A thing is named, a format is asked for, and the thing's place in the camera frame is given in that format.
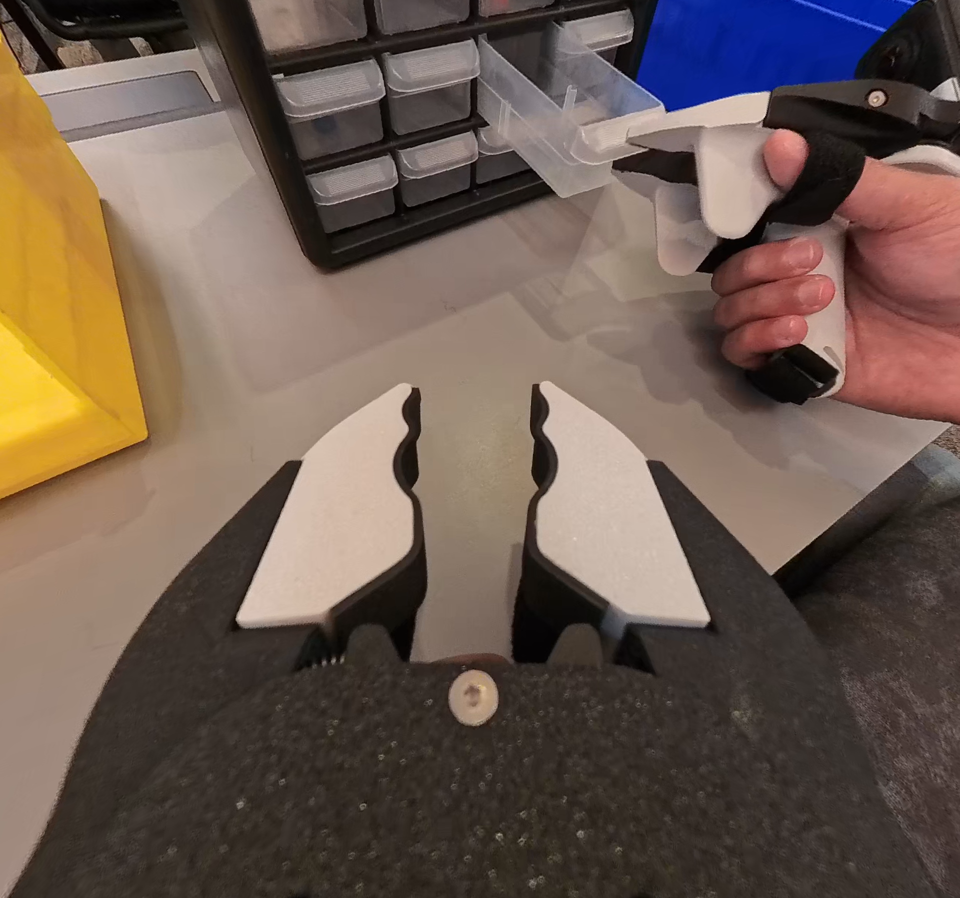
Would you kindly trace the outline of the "yellow storage bin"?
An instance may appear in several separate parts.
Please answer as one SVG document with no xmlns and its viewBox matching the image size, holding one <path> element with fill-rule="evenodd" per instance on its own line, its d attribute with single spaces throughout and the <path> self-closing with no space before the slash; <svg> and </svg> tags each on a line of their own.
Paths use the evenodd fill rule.
<svg viewBox="0 0 960 898">
<path fill-rule="evenodd" d="M 1 497 L 148 438 L 99 191 L 1 48 Z"/>
</svg>

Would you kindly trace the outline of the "blue plastic bin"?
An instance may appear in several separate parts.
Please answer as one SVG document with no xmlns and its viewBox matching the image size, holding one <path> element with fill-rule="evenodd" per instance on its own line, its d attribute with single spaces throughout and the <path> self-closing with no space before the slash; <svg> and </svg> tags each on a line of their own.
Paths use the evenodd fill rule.
<svg viewBox="0 0 960 898">
<path fill-rule="evenodd" d="M 672 111 L 854 76 L 918 0 L 658 0 L 638 83 Z"/>
</svg>

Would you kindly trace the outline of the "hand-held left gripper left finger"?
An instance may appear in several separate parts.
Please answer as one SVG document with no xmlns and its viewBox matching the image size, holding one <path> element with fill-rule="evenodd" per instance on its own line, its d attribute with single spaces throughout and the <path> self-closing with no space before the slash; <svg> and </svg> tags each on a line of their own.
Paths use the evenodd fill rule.
<svg viewBox="0 0 960 898">
<path fill-rule="evenodd" d="M 421 391 L 401 383 L 303 455 L 236 613 L 243 629 L 315 628 L 344 653 L 384 629 L 409 660 L 428 577 L 419 477 Z"/>
</svg>

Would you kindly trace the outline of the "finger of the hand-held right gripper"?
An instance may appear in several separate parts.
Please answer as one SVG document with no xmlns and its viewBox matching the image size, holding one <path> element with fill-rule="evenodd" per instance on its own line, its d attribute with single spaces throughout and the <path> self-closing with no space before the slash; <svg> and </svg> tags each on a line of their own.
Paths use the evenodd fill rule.
<svg viewBox="0 0 960 898">
<path fill-rule="evenodd" d="M 643 150 L 614 162 L 654 208 L 659 265 L 673 276 L 699 268 L 727 235 L 727 194 L 704 150 Z"/>
<path fill-rule="evenodd" d="M 702 221 L 714 235 L 745 235 L 782 191 L 766 168 L 770 91 L 630 118 L 626 141 L 659 153 L 638 187 L 659 218 Z"/>
</svg>

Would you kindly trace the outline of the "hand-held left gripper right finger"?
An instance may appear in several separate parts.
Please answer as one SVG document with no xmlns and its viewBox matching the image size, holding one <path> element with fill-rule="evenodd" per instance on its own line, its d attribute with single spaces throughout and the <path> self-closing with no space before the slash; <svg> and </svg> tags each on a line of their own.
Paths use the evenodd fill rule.
<svg viewBox="0 0 960 898">
<path fill-rule="evenodd" d="M 511 657 L 546 663 L 570 628 L 614 660 L 641 628 L 706 630 L 712 617 L 642 450 L 553 382 L 531 393 L 530 501 Z"/>
</svg>

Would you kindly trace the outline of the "grid of small clear drawers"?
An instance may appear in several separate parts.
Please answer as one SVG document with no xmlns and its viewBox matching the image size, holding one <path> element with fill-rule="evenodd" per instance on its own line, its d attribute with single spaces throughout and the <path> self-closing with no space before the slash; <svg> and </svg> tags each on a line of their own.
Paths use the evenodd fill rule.
<svg viewBox="0 0 960 898">
<path fill-rule="evenodd" d="M 308 259 L 378 252 L 411 212 L 453 223 L 523 172 L 477 109 L 478 41 L 613 18 L 595 52 L 635 73 L 657 0 L 218 0 L 222 55 Z"/>
</svg>

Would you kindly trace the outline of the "black drawer cabinet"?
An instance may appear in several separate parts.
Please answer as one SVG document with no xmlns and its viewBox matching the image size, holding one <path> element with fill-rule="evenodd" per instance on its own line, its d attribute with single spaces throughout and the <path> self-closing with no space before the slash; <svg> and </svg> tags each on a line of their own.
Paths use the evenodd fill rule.
<svg viewBox="0 0 960 898">
<path fill-rule="evenodd" d="M 177 0 L 301 251 L 339 270 L 548 193 L 506 138 L 513 94 L 599 120 L 658 0 Z"/>
</svg>

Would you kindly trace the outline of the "person's right hand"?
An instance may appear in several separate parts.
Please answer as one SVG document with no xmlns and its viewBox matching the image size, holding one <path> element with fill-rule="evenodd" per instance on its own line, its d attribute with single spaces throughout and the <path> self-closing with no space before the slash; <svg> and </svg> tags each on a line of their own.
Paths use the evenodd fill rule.
<svg viewBox="0 0 960 898">
<path fill-rule="evenodd" d="M 842 202 L 846 378 L 858 408 L 959 423 L 959 179 L 868 158 Z M 834 298 L 810 237 L 759 244 L 712 276 L 721 354 L 757 369 L 808 334 Z"/>
</svg>

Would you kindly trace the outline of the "clear plastic drawer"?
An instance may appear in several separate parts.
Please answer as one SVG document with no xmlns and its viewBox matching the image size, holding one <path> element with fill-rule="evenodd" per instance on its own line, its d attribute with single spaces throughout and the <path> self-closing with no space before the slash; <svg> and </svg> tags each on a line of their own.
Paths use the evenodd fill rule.
<svg viewBox="0 0 960 898">
<path fill-rule="evenodd" d="M 478 44 L 477 109 L 559 197 L 613 180 L 614 162 L 639 152 L 632 128 L 661 118 L 654 95 L 552 23 Z"/>
</svg>

